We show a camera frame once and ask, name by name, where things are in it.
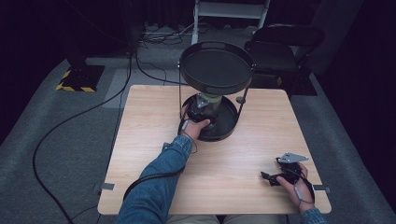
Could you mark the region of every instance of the black round tray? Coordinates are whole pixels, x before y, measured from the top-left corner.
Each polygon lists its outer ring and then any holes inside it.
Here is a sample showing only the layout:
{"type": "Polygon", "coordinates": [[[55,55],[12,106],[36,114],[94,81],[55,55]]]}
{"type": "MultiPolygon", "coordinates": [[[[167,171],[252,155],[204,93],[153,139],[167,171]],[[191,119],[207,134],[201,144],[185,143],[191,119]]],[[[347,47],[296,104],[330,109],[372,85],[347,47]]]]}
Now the black round tray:
{"type": "MultiPolygon", "coordinates": [[[[183,106],[191,104],[191,102],[193,102],[191,99],[192,97],[195,97],[195,95],[187,99],[183,106]]],[[[216,119],[215,125],[209,124],[207,127],[203,128],[198,136],[198,140],[204,142],[217,142],[223,140],[233,133],[237,121],[238,113],[235,105],[227,97],[223,96],[219,105],[219,116],[216,119]]],[[[178,133],[180,133],[182,124],[183,120],[180,121],[178,126],[178,133]]]]}
{"type": "Polygon", "coordinates": [[[253,76],[253,60],[243,49],[224,42],[191,45],[180,57],[180,74],[200,92],[227,95],[246,88],[253,76]]]}

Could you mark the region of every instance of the denim sleeve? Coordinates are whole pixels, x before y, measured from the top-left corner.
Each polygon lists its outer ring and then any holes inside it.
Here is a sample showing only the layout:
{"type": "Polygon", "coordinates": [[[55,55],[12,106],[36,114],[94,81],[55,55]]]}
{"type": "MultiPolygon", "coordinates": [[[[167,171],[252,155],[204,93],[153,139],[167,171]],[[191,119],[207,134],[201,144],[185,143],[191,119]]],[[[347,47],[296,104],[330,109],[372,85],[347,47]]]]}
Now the denim sleeve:
{"type": "Polygon", "coordinates": [[[317,208],[311,208],[301,214],[302,224],[327,224],[323,215],[317,208]]]}
{"type": "MultiPolygon", "coordinates": [[[[141,176],[174,173],[191,154],[191,140],[177,136],[142,172],[141,176]]],[[[122,203],[117,223],[165,223],[175,195],[178,176],[150,179],[137,185],[122,203]]]]}

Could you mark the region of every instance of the black curtain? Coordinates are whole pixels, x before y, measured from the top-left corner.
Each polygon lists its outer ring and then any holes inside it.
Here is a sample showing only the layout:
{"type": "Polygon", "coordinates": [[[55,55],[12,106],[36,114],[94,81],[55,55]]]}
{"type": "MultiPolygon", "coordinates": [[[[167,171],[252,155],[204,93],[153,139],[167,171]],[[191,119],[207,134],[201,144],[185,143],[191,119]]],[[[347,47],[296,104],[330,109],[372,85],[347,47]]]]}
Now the black curtain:
{"type": "Polygon", "coordinates": [[[139,10],[142,21],[148,25],[168,26],[178,30],[179,25],[193,23],[194,0],[134,0],[143,6],[139,10]]]}
{"type": "Polygon", "coordinates": [[[272,0],[264,25],[271,23],[309,24],[321,0],[272,0]]]}
{"type": "Polygon", "coordinates": [[[35,1],[0,1],[0,144],[64,53],[35,1]]]}
{"type": "Polygon", "coordinates": [[[107,54],[127,45],[118,0],[52,0],[86,56],[107,54]]]}
{"type": "Polygon", "coordinates": [[[324,75],[343,43],[350,26],[364,0],[323,0],[311,25],[322,29],[326,35],[305,66],[315,75],[324,75]]]}
{"type": "Polygon", "coordinates": [[[325,75],[317,78],[396,212],[395,11],[391,1],[365,0],[325,75]]]}

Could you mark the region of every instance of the black cable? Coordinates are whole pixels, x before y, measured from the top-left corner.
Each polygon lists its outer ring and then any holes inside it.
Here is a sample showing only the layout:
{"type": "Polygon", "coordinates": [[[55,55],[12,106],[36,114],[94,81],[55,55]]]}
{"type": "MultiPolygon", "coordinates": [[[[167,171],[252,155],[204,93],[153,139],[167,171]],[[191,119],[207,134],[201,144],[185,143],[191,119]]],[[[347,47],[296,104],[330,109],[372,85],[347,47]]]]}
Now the black cable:
{"type": "Polygon", "coordinates": [[[120,95],[120,94],[125,90],[125,88],[126,88],[126,83],[128,83],[128,81],[129,81],[129,78],[128,78],[127,82],[125,82],[125,85],[122,87],[122,89],[121,89],[117,94],[115,94],[114,96],[112,96],[111,98],[109,98],[108,100],[102,102],[102,103],[99,104],[99,105],[95,105],[95,106],[93,106],[93,107],[91,107],[91,108],[89,108],[89,109],[86,109],[86,110],[84,110],[84,111],[82,111],[82,112],[80,112],[80,113],[78,113],[78,114],[76,114],[76,115],[74,115],[74,116],[72,116],[72,117],[70,117],[70,118],[68,118],[68,119],[65,119],[64,121],[58,123],[57,125],[55,125],[55,126],[54,126],[53,128],[51,128],[47,133],[44,134],[44,136],[40,139],[40,141],[38,142],[38,144],[37,144],[36,147],[35,147],[35,151],[34,151],[34,153],[33,153],[33,159],[32,159],[32,166],[33,166],[33,171],[34,171],[34,174],[35,174],[35,179],[36,179],[37,182],[40,184],[41,188],[42,188],[44,191],[47,192],[47,194],[51,197],[51,199],[52,199],[53,201],[56,202],[56,204],[58,205],[58,207],[61,209],[62,213],[64,214],[64,217],[67,219],[68,223],[73,224],[73,223],[74,223],[74,222],[73,222],[73,218],[71,218],[71,217],[67,214],[67,212],[66,212],[66,210],[64,209],[64,207],[62,206],[61,202],[55,197],[55,195],[53,195],[53,194],[50,192],[50,190],[46,187],[46,185],[43,183],[43,181],[40,179],[40,177],[39,177],[39,175],[38,175],[37,168],[36,168],[36,156],[37,156],[37,152],[38,152],[38,150],[39,150],[41,144],[44,142],[44,140],[45,140],[53,131],[55,131],[57,128],[59,128],[60,126],[62,126],[63,124],[65,124],[67,121],[69,121],[69,120],[71,120],[71,119],[75,119],[76,117],[78,117],[78,116],[80,116],[80,115],[83,115],[83,114],[85,114],[85,113],[88,113],[88,112],[94,110],[95,108],[97,108],[97,107],[99,107],[99,106],[101,106],[101,105],[104,105],[104,104],[106,104],[107,102],[113,100],[114,98],[116,98],[118,95],[120,95]]]}
{"type": "Polygon", "coordinates": [[[132,183],[127,190],[125,190],[124,196],[123,196],[123,201],[125,201],[126,197],[128,196],[129,192],[131,192],[131,190],[133,190],[137,185],[148,181],[150,179],[158,179],[158,178],[165,178],[165,177],[171,177],[171,176],[176,176],[176,175],[180,175],[181,173],[183,173],[184,168],[186,168],[185,166],[183,166],[180,170],[173,172],[173,173],[165,173],[165,174],[154,174],[154,175],[146,175],[143,177],[138,178],[134,183],[132,183]]]}
{"type": "Polygon", "coordinates": [[[298,173],[296,173],[296,172],[294,172],[294,171],[292,171],[291,169],[288,169],[288,168],[283,168],[283,169],[287,170],[288,172],[293,173],[293,174],[296,175],[296,176],[299,176],[299,177],[303,180],[303,182],[306,184],[306,187],[308,188],[309,193],[311,194],[312,202],[307,202],[307,201],[302,200],[302,199],[300,199],[300,202],[304,202],[304,203],[315,203],[315,192],[314,192],[314,189],[312,188],[312,184],[311,184],[311,182],[309,182],[309,180],[306,178],[305,174],[304,174],[304,173],[298,174],[298,173]]]}
{"type": "Polygon", "coordinates": [[[93,208],[95,208],[95,207],[97,207],[97,206],[98,206],[98,205],[95,205],[95,206],[89,207],[89,208],[87,208],[87,209],[84,209],[83,211],[79,212],[77,215],[75,215],[74,217],[72,217],[72,220],[74,220],[75,218],[79,217],[81,214],[83,214],[83,213],[85,213],[85,212],[87,212],[87,211],[89,211],[89,210],[91,210],[91,209],[93,209],[93,208]]]}
{"type": "Polygon", "coordinates": [[[163,71],[163,73],[165,74],[165,80],[167,80],[167,74],[166,74],[166,71],[163,69],[163,68],[161,68],[161,67],[158,67],[158,66],[156,66],[155,64],[153,64],[153,63],[145,63],[145,64],[149,64],[149,65],[151,65],[151,66],[153,66],[153,67],[155,67],[155,68],[157,68],[157,69],[160,69],[160,70],[162,70],[163,71]]]}
{"type": "Polygon", "coordinates": [[[137,67],[138,67],[139,70],[140,70],[143,74],[145,74],[146,76],[151,77],[151,78],[153,78],[153,79],[155,79],[155,80],[162,81],[162,82],[169,82],[169,83],[173,83],[173,84],[177,84],[177,85],[188,86],[188,84],[186,84],[186,83],[180,83],[180,82],[169,81],[169,80],[165,80],[165,79],[162,79],[162,78],[153,77],[153,76],[147,74],[147,73],[146,73],[145,71],[143,71],[143,69],[140,67],[139,59],[137,58],[137,53],[136,53],[136,55],[135,55],[135,58],[136,58],[137,67]]]}
{"type": "Polygon", "coordinates": [[[98,219],[96,219],[96,224],[98,224],[99,223],[99,219],[100,219],[100,217],[102,216],[102,214],[99,214],[99,217],[98,217],[98,219]]]}
{"type": "Polygon", "coordinates": [[[186,33],[189,32],[192,28],[193,28],[193,24],[189,25],[188,27],[186,27],[181,32],[173,32],[173,33],[170,33],[170,34],[167,34],[167,35],[159,35],[159,36],[156,36],[156,37],[149,38],[150,35],[155,34],[156,31],[161,29],[161,28],[158,28],[158,29],[153,31],[154,32],[153,34],[149,34],[147,36],[144,36],[142,38],[142,41],[145,44],[145,46],[146,46],[146,42],[150,43],[150,44],[165,44],[165,45],[181,44],[183,42],[182,37],[184,35],[186,35],[186,33]],[[166,43],[165,42],[167,40],[175,40],[175,39],[178,39],[179,41],[176,42],[176,43],[166,43]]]}
{"type": "Polygon", "coordinates": [[[149,38],[149,36],[153,35],[155,32],[159,31],[161,27],[158,27],[157,29],[151,31],[151,34],[148,34],[147,36],[143,36],[143,38],[149,38]]]}
{"type": "Polygon", "coordinates": [[[205,31],[203,31],[203,32],[198,31],[198,33],[199,33],[200,35],[204,35],[204,34],[206,34],[209,30],[212,30],[212,29],[216,29],[216,27],[214,27],[214,26],[209,26],[208,28],[206,28],[205,31]]]}
{"type": "MultiPolygon", "coordinates": [[[[179,123],[179,125],[178,125],[178,129],[177,129],[177,134],[181,134],[181,132],[183,132],[184,130],[183,130],[183,126],[184,126],[184,122],[186,122],[186,120],[191,120],[192,122],[194,122],[194,120],[192,120],[192,119],[185,119],[186,118],[186,115],[187,115],[187,111],[190,109],[190,106],[191,106],[191,102],[188,102],[187,103],[187,107],[186,107],[186,109],[184,110],[184,113],[183,113],[183,116],[181,116],[181,114],[180,114],[180,123],[179,123]]],[[[195,154],[195,153],[197,153],[198,152],[198,146],[197,146],[197,144],[195,143],[195,141],[191,138],[191,136],[189,135],[189,134],[187,134],[186,132],[184,132],[184,134],[186,134],[189,138],[190,138],[190,140],[194,143],[194,145],[195,145],[195,151],[193,151],[191,154],[195,154]]]]}

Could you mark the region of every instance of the hand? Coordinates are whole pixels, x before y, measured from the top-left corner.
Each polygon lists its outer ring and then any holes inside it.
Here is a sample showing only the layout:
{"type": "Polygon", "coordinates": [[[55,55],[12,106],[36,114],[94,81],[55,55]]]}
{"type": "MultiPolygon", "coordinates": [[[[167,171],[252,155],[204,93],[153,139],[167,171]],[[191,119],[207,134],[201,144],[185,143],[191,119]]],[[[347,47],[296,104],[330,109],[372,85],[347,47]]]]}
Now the hand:
{"type": "MultiPolygon", "coordinates": [[[[184,115],[184,111],[186,110],[186,105],[181,108],[181,115],[184,115]]],[[[190,120],[188,121],[186,129],[181,132],[182,135],[188,136],[192,141],[195,141],[198,139],[198,136],[201,132],[201,130],[209,125],[210,119],[204,119],[201,122],[195,123],[194,121],[190,120]]]]}
{"type": "MultiPolygon", "coordinates": [[[[298,164],[301,168],[301,172],[304,174],[303,176],[305,176],[305,178],[308,178],[308,170],[301,163],[298,163],[298,164]]],[[[309,209],[315,207],[315,204],[313,203],[313,199],[312,199],[311,193],[309,192],[308,186],[305,184],[305,182],[301,178],[297,181],[295,186],[300,191],[300,194],[303,198],[302,200],[300,200],[298,198],[297,193],[294,189],[294,185],[289,183],[285,178],[283,178],[282,176],[278,176],[276,178],[276,180],[277,180],[277,182],[279,182],[279,184],[281,186],[283,186],[286,189],[286,191],[288,192],[289,197],[291,199],[291,202],[298,208],[300,213],[303,213],[306,210],[309,210],[309,209]]]]}

